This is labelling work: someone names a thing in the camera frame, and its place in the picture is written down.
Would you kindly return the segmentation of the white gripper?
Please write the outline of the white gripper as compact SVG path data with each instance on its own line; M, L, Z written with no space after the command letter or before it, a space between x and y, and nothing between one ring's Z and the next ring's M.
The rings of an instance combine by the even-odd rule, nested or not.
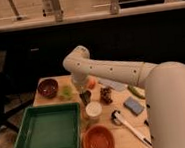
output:
M72 75L71 80L75 88L79 92L84 92L79 95L81 97L82 103L86 106L88 103L91 101L91 92L89 90L86 90L86 84L88 82L88 79L86 76L77 76L77 75Z

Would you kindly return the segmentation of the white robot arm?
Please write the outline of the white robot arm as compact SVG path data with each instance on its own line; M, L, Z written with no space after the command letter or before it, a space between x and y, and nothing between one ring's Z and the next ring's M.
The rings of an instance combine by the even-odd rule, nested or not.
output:
M152 148L185 148L185 64L93 60L85 46L74 48L62 63L77 86L94 75L142 88Z

